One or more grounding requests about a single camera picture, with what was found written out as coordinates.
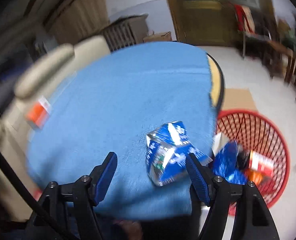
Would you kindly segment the beige curtain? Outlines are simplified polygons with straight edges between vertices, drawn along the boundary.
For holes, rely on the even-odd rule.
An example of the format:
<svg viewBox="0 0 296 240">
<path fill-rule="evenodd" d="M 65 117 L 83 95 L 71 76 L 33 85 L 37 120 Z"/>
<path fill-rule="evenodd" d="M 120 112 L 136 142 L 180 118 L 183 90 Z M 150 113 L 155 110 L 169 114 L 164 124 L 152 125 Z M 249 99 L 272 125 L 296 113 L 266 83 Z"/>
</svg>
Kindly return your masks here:
<svg viewBox="0 0 296 240">
<path fill-rule="evenodd" d="M 58 44 L 75 45 L 108 25 L 106 0 L 60 0 L 44 20 Z"/>
</svg>

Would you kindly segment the orange white carton box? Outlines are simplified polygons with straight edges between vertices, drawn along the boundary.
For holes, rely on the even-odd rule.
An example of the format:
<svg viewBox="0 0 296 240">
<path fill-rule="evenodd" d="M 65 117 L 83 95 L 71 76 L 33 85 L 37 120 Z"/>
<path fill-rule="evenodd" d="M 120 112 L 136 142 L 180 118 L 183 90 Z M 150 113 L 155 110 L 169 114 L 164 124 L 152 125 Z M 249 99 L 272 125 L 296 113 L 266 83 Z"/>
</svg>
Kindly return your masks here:
<svg viewBox="0 0 296 240">
<path fill-rule="evenodd" d="M 52 107 L 49 101 L 44 96 L 41 96 L 26 113 L 25 119 L 32 128 L 41 129 L 50 116 L 51 110 Z"/>
</svg>

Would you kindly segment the orange crumpled wrapper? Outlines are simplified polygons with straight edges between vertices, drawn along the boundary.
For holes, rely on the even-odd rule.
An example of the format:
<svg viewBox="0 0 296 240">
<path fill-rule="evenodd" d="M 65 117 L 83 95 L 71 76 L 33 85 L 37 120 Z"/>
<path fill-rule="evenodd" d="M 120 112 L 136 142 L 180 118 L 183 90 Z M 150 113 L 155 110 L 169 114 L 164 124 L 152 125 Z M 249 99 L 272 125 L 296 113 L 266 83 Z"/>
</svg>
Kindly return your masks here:
<svg viewBox="0 0 296 240">
<path fill-rule="evenodd" d="M 252 169 L 247 169 L 245 175 L 248 181 L 253 181 L 257 186 L 263 185 L 271 180 L 265 173 Z"/>
</svg>

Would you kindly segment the blue toothpaste box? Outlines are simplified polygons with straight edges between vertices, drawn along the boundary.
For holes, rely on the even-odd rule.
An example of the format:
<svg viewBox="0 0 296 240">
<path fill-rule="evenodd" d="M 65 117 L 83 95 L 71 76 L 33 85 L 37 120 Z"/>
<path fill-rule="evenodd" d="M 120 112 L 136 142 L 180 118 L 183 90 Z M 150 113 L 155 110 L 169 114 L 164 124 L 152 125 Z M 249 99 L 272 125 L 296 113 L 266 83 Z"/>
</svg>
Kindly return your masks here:
<svg viewBox="0 0 296 240">
<path fill-rule="evenodd" d="M 220 150 L 229 142 L 229 138 L 222 132 L 217 133 L 213 138 L 212 152 L 216 156 Z"/>
</svg>

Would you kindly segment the grey slatted cabinet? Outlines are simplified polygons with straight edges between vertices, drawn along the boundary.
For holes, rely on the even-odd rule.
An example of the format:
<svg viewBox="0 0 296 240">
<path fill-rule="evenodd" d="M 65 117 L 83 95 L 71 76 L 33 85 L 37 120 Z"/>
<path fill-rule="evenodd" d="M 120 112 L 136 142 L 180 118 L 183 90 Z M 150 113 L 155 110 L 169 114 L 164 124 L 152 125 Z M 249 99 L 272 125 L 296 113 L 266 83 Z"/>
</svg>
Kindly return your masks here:
<svg viewBox="0 0 296 240">
<path fill-rule="evenodd" d="M 148 14 L 120 17 L 100 31 L 111 52 L 141 44 L 148 35 Z"/>
</svg>

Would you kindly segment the red white medicine box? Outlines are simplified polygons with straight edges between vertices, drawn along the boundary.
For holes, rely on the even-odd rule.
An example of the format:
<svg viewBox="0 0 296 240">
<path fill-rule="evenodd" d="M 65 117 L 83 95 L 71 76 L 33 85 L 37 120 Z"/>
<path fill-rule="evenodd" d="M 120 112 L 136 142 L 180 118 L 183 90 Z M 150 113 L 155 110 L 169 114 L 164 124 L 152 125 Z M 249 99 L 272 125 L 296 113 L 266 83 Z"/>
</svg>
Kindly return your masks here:
<svg viewBox="0 0 296 240">
<path fill-rule="evenodd" d="M 255 151 L 250 151 L 248 163 L 248 168 L 250 170 L 260 172 L 262 175 L 272 178 L 274 165 L 275 163 L 272 159 Z"/>
</svg>

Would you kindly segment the beige leather sofa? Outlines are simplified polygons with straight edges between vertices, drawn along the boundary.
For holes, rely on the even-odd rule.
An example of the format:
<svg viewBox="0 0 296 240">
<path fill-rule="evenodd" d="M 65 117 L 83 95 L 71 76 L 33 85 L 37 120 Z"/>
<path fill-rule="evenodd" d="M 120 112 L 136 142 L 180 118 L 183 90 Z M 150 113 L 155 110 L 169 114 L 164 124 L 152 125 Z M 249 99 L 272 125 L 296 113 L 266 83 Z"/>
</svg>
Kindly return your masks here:
<svg viewBox="0 0 296 240">
<path fill-rule="evenodd" d="M 51 104 L 50 99 L 58 87 L 110 53 L 103 36 L 90 37 L 74 46 L 63 44 L 40 57 L 16 81 L 14 98 L 0 117 L 0 152 L 33 196 L 39 197 L 41 191 L 27 173 L 26 151 L 36 129 L 25 119 L 26 113 L 41 96 Z"/>
</svg>

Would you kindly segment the blue plastic bag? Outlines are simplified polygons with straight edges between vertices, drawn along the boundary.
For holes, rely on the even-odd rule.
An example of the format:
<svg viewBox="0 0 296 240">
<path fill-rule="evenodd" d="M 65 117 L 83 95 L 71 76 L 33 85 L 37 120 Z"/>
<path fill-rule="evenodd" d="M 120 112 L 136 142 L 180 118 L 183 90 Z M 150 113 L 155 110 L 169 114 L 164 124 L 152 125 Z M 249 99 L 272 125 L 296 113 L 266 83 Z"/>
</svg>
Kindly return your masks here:
<svg viewBox="0 0 296 240">
<path fill-rule="evenodd" d="M 229 141 L 216 155 L 212 172 L 216 176 L 221 176 L 232 184 L 245 185 L 246 176 L 236 167 L 238 156 L 238 144 L 235 140 Z"/>
</svg>

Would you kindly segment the small blue crushed carton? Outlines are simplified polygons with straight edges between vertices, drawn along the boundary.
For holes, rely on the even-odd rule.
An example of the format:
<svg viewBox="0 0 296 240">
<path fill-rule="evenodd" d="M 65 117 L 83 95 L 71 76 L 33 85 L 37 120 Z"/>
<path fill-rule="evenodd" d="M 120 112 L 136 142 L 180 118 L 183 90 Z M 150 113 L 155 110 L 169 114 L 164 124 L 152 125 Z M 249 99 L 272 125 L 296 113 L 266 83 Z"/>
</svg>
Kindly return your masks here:
<svg viewBox="0 0 296 240">
<path fill-rule="evenodd" d="M 186 174 L 185 159 L 193 153 L 203 165 L 212 159 L 194 147 L 181 121 L 169 122 L 147 133 L 146 170 L 155 186 L 173 183 Z"/>
</svg>

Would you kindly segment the chair with red clothing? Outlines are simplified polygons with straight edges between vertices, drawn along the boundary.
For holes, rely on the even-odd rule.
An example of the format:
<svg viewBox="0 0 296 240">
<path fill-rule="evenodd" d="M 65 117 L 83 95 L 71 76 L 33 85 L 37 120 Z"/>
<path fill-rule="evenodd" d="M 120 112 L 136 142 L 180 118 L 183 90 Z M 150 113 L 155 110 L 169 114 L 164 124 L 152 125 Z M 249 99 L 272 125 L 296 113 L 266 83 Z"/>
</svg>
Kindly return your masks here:
<svg viewBox="0 0 296 240">
<path fill-rule="evenodd" d="M 242 35 L 242 58 L 245 58 L 247 41 L 252 43 L 263 43 L 272 40 L 269 29 L 264 25 L 259 25 L 259 31 L 252 17 L 252 12 L 246 5 L 233 4 L 237 20 L 237 31 Z"/>
</svg>

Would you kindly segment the flat cardboard box under basket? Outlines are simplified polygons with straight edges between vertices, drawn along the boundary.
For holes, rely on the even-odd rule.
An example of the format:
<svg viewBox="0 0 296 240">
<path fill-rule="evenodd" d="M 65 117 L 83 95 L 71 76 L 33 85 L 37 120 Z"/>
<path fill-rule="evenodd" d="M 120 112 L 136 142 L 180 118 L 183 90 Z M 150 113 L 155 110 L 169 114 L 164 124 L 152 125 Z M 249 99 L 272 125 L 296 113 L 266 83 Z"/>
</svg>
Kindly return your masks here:
<svg viewBox="0 0 296 240">
<path fill-rule="evenodd" d="M 226 111 L 231 109 L 246 109 L 249 111 L 257 111 L 256 104 L 248 88 L 227 88 L 225 90 L 221 110 Z"/>
</svg>

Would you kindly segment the red mesh trash basket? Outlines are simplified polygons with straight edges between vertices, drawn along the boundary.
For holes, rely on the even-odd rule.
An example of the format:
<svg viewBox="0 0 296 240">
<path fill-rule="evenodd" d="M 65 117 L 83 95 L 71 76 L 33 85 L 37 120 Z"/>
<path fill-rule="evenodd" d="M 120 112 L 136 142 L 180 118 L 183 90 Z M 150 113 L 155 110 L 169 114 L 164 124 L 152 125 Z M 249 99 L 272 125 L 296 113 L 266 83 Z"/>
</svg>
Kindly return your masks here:
<svg viewBox="0 0 296 240">
<path fill-rule="evenodd" d="M 290 175 L 289 149 L 278 127 L 256 111 L 229 109 L 219 112 L 216 131 L 235 139 L 246 150 L 273 160 L 272 178 L 258 186 L 267 207 L 273 207 L 282 196 Z"/>
</svg>

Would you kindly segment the wooden double door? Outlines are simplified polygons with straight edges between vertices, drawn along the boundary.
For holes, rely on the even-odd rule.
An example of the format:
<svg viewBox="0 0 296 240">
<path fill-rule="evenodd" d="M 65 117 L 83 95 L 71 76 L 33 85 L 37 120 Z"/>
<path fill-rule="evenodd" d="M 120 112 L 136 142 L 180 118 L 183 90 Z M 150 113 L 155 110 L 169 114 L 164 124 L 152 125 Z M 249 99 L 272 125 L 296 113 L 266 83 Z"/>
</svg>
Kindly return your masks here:
<svg viewBox="0 0 296 240">
<path fill-rule="evenodd" d="M 233 46 L 239 41 L 235 5 L 244 5 L 254 18 L 274 31 L 272 0 L 167 0 L 177 41 L 192 45 Z"/>
</svg>

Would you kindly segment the cardboard box by wall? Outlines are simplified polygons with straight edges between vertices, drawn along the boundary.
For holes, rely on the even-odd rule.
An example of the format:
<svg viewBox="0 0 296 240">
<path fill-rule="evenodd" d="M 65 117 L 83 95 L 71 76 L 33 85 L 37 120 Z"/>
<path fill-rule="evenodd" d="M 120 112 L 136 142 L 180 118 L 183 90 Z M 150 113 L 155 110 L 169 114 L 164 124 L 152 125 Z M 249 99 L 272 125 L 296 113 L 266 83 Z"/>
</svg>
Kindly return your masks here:
<svg viewBox="0 0 296 240">
<path fill-rule="evenodd" d="M 143 41 L 147 42 L 161 42 L 161 41 L 172 41 L 172 35 L 170 31 L 163 33 L 156 33 L 149 36 L 144 37 Z"/>
</svg>

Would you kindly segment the blue tablecloth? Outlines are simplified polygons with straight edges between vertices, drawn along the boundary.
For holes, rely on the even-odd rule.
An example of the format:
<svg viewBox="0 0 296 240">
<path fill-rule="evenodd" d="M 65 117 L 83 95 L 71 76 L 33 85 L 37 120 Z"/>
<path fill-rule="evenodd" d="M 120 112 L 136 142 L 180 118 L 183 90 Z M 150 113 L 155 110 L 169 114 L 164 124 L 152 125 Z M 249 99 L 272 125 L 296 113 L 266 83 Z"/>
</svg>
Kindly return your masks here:
<svg viewBox="0 0 296 240">
<path fill-rule="evenodd" d="M 27 147 L 27 171 L 45 187 L 71 183 L 109 152 L 117 170 L 96 213 L 153 220 L 189 215 L 188 178 L 157 187 L 146 172 L 146 135 L 182 121 L 192 145 L 209 154 L 217 113 L 207 53 L 179 42 L 149 42 L 107 55 L 57 90 L 44 126 Z"/>
</svg>

